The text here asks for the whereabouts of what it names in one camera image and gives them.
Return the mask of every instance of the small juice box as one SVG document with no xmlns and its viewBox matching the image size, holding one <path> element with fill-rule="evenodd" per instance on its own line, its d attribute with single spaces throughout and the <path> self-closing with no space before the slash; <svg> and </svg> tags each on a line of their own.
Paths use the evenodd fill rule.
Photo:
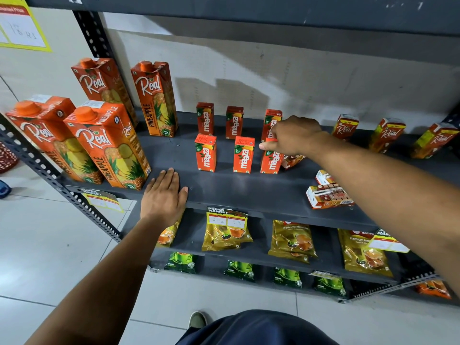
<svg viewBox="0 0 460 345">
<path fill-rule="evenodd" d="M 276 142 L 276 138 L 267 138 L 267 142 Z M 284 155 L 276 151 L 264 151 L 262 163 L 260 165 L 260 173 L 278 174 L 283 161 Z"/>
<path fill-rule="evenodd" d="M 310 186 L 307 198 L 313 209 L 353 206 L 354 201 L 338 184 Z"/>
<path fill-rule="evenodd" d="M 216 171 L 217 137 L 198 134 L 195 139 L 196 162 L 200 171 Z"/>
<path fill-rule="evenodd" d="M 131 74 L 149 134 L 174 137 L 178 121 L 169 64 L 139 62 L 131 68 Z"/>
<path fill-rule="evenodd" d="M 324 169 L 320 169 L 315 176 L 319 185 L 336 184 L 335 180 Z"/>
<path fill-rule="evenodd" d="M 227 106 L 227 123 L 225 124 L 225 137 L 235 139 L 243 130 L 244 108 Z"/>
<path fill-rule="evenodd" d="M 214 104 L 198 103 L 196 105 L 198 115 L 198 132 L 200 134 L 214 135 Z"/>
<path fill-rule="evenodd" d="M 83 58 L 72 66 L 72 70 L 88 99 L 123 104 L 132 125 L 138 125 L 136 112 L 113 59 Z"/>
<path fill-rule="evenodd" d="M 235 156 L 233 157 L 233 172 L 251 173 L 251 165 L 253 163 L 255 144 L 255 138 L 235 138 Z"/>
<path fill-rule="evenodd" d="M 331 134 L 338 139 L 348 140 L 356 131 L 358 124 L 358 117 L 340 114 Z"/>
<path fill-rule="evenodd" d="M 278 121 L 283 119 L 283 111 L 281 110 L 270 110 L 265 111 L 264 127 L 262 129 L 261 141 L 265 142 L 267 138 L 273 139 L 271 128 L 276 125 Z"/>
<path fill-rule="evenodd" d="M 384 154 L 406 128 L 400 119 L 383 118 L 371 135 L 369 150 Z"/>
<path fill-rule="evenodd" d="M 281 166 L 283 166 L 284 169 L 294 167 L 297 163 L 302 161 L 304 158 L 305 156 L 303 155 L 296 155 L 296 156 L 285 155 L 283 157 L 283 161 L 281 162 Z"/>
<path fill-rule="evenodd" d="M 88 100 L 64 121 L 110 185 L 142 189 L 151 169 L 123 104 Z"/>
<path fill-rule="evenodd" d="M 410 156 L 414 159 L 428 159 L 443 145 L 460 132 L 450 123 L 434 123 L 412 146 Z"/>
<path fill-rule="evenodd" d="M 99 169 L 64 123 L 74 110 L 69 98 L 36 95 L 5 115 L 73 180 L 101 184 Z"/>
</svg>

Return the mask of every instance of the white tiled floor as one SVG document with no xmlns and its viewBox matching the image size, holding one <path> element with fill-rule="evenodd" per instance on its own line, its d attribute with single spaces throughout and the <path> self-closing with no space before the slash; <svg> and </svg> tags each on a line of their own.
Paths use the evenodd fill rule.
<svg viewBox="0 0 460 345">
<path fill-rule="evenodd" d="M 20 345 L 66 293 L 115 246 L 103 231 L 26 165 L 2 174 L 14 187 L 0 200 L 0 344 Z M 124 213 L 101 210 L 122 226 Z M 247 309 L 298 315 L 342 345 L 458 342 L 460 310 L 380 296 L 341 305 L 329 298 L 146 272 L 121 344 L 175 344 L 189 315 L 212 319 Z"/>
</svg>

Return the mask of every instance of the red basket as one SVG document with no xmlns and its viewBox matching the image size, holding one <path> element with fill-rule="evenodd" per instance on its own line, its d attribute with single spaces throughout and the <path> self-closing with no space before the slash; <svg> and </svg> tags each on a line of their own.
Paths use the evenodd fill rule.
<svg viewBox="0 0 460 345">
<path fill-rule="evenodd" d="M 5 145 L 0 143 L 0 173 L 10 170 L 18 162 L 18 158 Z"/>
</svg>

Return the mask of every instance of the juice carton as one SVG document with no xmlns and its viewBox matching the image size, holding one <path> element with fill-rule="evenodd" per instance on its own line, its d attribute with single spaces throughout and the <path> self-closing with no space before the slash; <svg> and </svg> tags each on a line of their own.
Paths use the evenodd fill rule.
<svg viewBox="0 0 460 345">
<path fill-rule="evenodd" d="M 383 118 L 371 135 L 369 150 L 384 154 L 406 128 L 406 124 L 400 119 Z"/>
<path fill-rule="evenodd" d="M 261 141 L 264 142 L 267 138 L 273 138 L 271 128 L 276 125 L 278 121 L 283 119 L 283 111 L 281 110 L 270 110 L 265 111 L 264 127 L 262 129 Z"/>
<path fill-rule="evenodd" d="M 131 68 L 151 136 L 174 137 L 178 128 L 169 64 L 139 62 Z"/>
<path fill-rule="evenodd" d="M 288 169 L 294 167 L 297 163 L 302 161 L 305 158 L 303 155 L 296 155 L 296 156 L 287 156 L 285 155 L 283 161 L 281 162 L 281 166 L 284 169 Z"/>
<path fill-rule="evenodd" d="M 227 106 L 227 123 L 225 124 L 225 137 L 235 139 L 241 135 L 243 129 L 244 108 Z"/>
<path fill-rule="evenodd" d="M 74 110 L 69 98 L 36 95 L 5 115 L 72 179 L 101 184 L 99 169 L 64 123 Z"/>
<path fill-rule="evenodd" d="M 340 114 L 331 134 L 338 139 L 348 140 L 355 132 L 358 124 L 358 117 Z"/>
<path fill-rule="evenodd" d="M 450 123 L 434 123 L 412 145 L 413 149 L 410 156 L 414 159 L 428 159 L 452 140 L 458 132 L 460 131 Z"/>
<path fill-rule="evenodd" d="M 110 185 L 142 189 L 151 169 L 123 104 L 89 100 L 64 121 Z"/>
<path fill-rule="evenodd" d="M 72 66 L 72 70 L 88 99 L 123 104 L 132 125 L 134 127 L 138 125 L 136 112 L 113 59 L 83 58 L 78 64 Z"/>
<path fill-rule="evenodd" d="M 212 136 L 214 134 L 214 104 L 198 103 L 196 113 L 198 114 L 198 132 Z"/>
<path fill-rule="evenodd" d="M 320 169 L 315 176 L 319 185 L 336 184 L 335 180 L 324 169 Z"/>
<path fill-rule="evenodd" d="M 217 137 L 198 134 L 195 139 L 196 162 L 200 171 L 216 171 Z"/>
<path fill-rule="evenodd" d="M 276 142 L 276 138 L 267 138 L 268 142 Z M 264 151 L 262 163 L 260 165 L 260 173 L 278 174 L 281 167 L 281 162 L 284 158 L 283 154 L 276 151 Z"/>
<path fill-rule="evenodd" d="M 253 163 L 255 144 L 255 138 L 235 138 L 235 156 L 233 157 L 233 172 L 251 173 L 251 165 Z"/>
<path fill-rule="evenodd" d="M 338 184 L 310 186 L 307 198 L 313 209 L 353 206 L 354 201 Z"/>
</svg>

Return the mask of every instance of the left hand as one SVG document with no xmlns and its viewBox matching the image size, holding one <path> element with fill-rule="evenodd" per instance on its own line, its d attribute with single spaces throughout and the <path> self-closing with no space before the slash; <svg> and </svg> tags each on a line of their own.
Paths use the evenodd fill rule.
<svg viewBox="0 0 460 345">
<path fill-rule="evenodd" d="M 189 188 L 179 191 L 179 174 L 170 168 L 161 171 L 158 178 L 153 178 L 145 189 L 141 201 L 141 219 L 152 221 L 161 229 L 174 225 L 184 213 Z"/>
</svg>

